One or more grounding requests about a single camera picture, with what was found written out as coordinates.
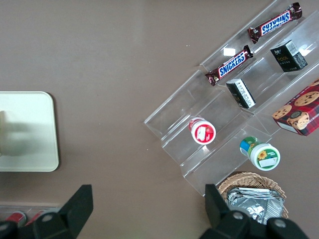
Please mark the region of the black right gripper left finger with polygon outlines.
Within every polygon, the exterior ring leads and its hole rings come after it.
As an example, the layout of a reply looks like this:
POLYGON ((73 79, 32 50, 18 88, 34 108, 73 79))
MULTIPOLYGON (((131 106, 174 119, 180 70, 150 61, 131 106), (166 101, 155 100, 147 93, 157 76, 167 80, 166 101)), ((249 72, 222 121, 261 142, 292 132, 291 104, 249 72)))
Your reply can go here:
POLYGON ((18 231, 20 239, 75 239, 93 211, 92 185, 82 185, 59 211, 45 212, 18 231))

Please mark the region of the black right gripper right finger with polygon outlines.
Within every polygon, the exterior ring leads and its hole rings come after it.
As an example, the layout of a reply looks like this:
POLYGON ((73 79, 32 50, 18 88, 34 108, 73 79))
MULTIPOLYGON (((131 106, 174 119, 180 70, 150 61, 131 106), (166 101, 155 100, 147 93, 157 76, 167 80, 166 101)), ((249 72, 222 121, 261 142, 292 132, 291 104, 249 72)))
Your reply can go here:
POLYGON ((214 184, 205 186, 205 210, 211 227, 200 236, 202 239, 249 238, 250 219, 230 210, 214 184))

